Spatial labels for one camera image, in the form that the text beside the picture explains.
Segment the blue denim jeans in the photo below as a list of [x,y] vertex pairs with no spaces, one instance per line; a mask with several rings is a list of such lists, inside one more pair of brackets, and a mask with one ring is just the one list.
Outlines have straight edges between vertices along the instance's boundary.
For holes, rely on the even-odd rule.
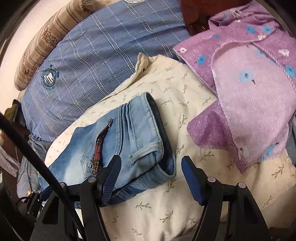
[[176,158],[153,97],[142,93],[95,123],[78,127],[49,166],[59,182],[80,184],[121,158],[121,170],[104,205],[115,205],[172,180]]

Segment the blue plaid pillow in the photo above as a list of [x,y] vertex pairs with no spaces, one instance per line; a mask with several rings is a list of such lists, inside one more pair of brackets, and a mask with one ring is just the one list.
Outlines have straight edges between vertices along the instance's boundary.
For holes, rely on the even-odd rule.
[[22,99],[30,133],[54,141],[135,72],[137,56],[176,58],[187,39],[177,1],[118,1],[76,25],[35,72]]

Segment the purple floral garment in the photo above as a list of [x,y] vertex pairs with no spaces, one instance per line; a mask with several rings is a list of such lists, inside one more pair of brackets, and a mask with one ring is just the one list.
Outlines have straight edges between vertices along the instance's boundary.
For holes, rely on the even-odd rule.
[[229,150],[240,172],[283,152],[295,114],[295,39],[264,6],[222,11],[174,50],[217,98],[187,125],[197,146]]

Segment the brown striped bolster pillow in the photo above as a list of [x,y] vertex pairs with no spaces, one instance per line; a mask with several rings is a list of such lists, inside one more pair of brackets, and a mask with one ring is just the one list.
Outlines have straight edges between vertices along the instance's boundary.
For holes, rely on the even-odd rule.
[[25,90],[34,73],[70,30],[109,4],[111,1],[73,0],[51,16],[25,49],[16,69],[15,88],[18,91]]

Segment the dark red cloth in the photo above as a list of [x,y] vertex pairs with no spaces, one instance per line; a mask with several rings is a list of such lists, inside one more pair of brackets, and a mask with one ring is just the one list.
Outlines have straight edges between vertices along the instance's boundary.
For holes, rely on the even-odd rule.
[[243,6],[249,0],[180,0],[178,1],[188,33],[193,36],[209,29],[208,20],[227,9]]

